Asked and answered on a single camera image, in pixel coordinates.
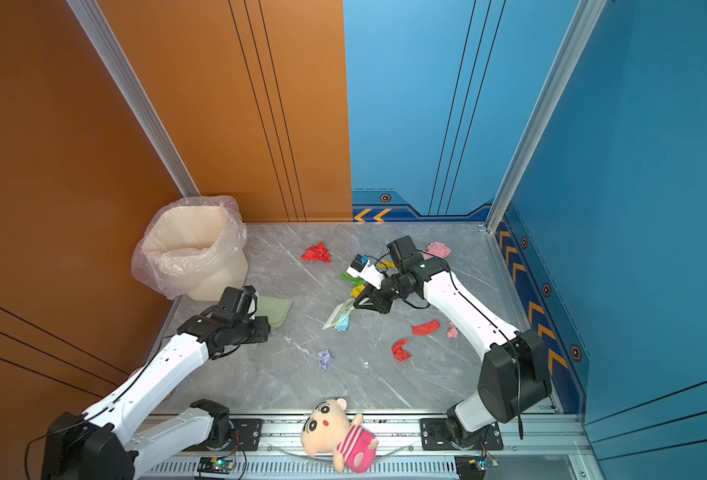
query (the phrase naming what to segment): aluminum frame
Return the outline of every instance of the aluminum frame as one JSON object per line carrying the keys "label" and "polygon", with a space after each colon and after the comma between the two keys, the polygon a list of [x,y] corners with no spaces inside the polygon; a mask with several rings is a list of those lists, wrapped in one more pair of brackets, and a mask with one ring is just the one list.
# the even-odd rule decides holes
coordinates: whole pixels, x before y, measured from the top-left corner
{"label": "aluminum frame", "polygon": [[498,193],[495,195],[493,206],[489,209],[485,222],[488,232],[495,232],[505,209],[511,202],[513,193],[519,186],[521,177],[529,165],[545,127],[551,120],[553,110],[556,109],[556,104],[575,70],[575,65],[583,53],[585,44],[588,43],[605,4],[606,0],[581,0],[575,9],[575,15],[567,28],[564,40],[561,41],[538,101],[535,103],[524,133],[521,135],[519,146],[513,153],[511,163],[505,171]]}
{"label": "aluminum frame", "polygon": [[129,108],[156,149],[156,153],[180,193],[183,197],[198,197],[200,193],[194,179],[190,176],[183,159],[180,158],[98,3],[95,0],[68,0],[68,5],[100,55],[121,94],[124,95]]}

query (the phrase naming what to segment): purple crumpled paper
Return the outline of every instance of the purple crumpled paper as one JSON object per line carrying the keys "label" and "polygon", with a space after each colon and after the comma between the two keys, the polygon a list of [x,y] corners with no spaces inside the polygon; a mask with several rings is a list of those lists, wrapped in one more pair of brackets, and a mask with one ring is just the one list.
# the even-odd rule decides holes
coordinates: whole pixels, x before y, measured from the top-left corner
{"label": "purple crumpled paper", "polygon": [[331,362],[332,359],[335,358],[332,356],[331,353],[329,353],[329,349],[324,349],[321,352],[318,352],[316,356],[319,357],[319,366],[324,372],[326,372],[326,368],[329,366],[329,362]]}

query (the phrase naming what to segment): pink crumpled paper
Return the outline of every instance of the pink crumpled paper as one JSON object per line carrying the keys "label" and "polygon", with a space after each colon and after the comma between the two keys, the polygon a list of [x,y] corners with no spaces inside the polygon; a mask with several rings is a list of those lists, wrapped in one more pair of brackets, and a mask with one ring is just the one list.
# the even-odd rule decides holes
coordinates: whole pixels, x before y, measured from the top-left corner
{"label": "pink crumpled paper", "polygon": [[437,256],[439,258],[446,258],[450,252],[452,252],[448,246],[442,244],[441,242],[433,242],[428,245],[428,253],[430,255],[423,254],[423,259],[427,260],[431,256]]}
{"label": "pink crumpled paper", "polygon": [[459,332],[457,331],[457,327],[455,326],[455,324],[449,322],[449,331],[447,332],[447,338],[456,339],[458,334]]}

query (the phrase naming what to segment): red crumpled paper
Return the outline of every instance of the red crumpled paper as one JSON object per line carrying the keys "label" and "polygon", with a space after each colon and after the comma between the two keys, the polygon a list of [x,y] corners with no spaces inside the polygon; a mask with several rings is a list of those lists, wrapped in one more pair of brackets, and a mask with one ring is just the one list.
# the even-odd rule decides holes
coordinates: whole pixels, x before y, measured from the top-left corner
{"label": "red crumpled paper", "polygon": [[311,246],[301,258],[306,262],[318,262],[321,260],[325,264],[332,263],[332,259],[329,257],[329,250],[324,246],[324,242]]}
{"label": "red crumpled paper", "polygon": [[439,321],[431,320],[428,323],[423,323],[422,325],[417,325],[412,327],[413,335],[430,335],[439,329]]}
{"label": "red crumpled paper", "polygon": [[428,253],[430,255],[423,254],[423,259],[427,260],[431,258],[431,256],[446,258],[451,252],[452,251],[449,249],[449,247],[442,244],[441,242],[433,242],[432,244],[428,245]]}
{"label": "red crumpled paper", "polygon": [[402,348],[404,345],[406,345],[406,339],[401,339],[394,343],[391,347],[391,351],[393,351],[393,358],[399,360],[400,362],[407,360],[411,356],[409,355],[409,352]]}

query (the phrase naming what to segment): vent grille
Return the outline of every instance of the vent grille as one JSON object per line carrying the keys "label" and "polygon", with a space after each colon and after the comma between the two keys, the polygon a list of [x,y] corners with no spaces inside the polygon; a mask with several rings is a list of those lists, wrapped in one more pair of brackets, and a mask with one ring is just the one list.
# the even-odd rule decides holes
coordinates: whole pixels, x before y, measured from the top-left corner
{"label": "vent grille", "polygon": [[[198,457],[172,457],[167,462],[162,462],[149,470],[146,475],[154,477],[175,477],[183,475],[196,475],[196,466],[198,466]],[[236,467],[233,472],[241,475],[244,468],[243,459],[236,461]],[[231,474],[202,474],[208,478],[230,478]],[[363,474],[355,474],[346,470],[342,474],[335,472],[332,462],[321,463],[313,460],[304,460],[302,458],[293,458],[286,456],[252,456],[246,464],[246,472],[243,478],[279,478],[279,477],[294,477],[298,478],[326,478],[331,475],[336,475],[336,478],[355,477],[362,478],[366,476],[439,476],[444,478],[457,478],[455,471],[455,460],[451,456],[420,456],[420,457],[398,457],[388,459],[382,462],[375,463],[370,469]]]}

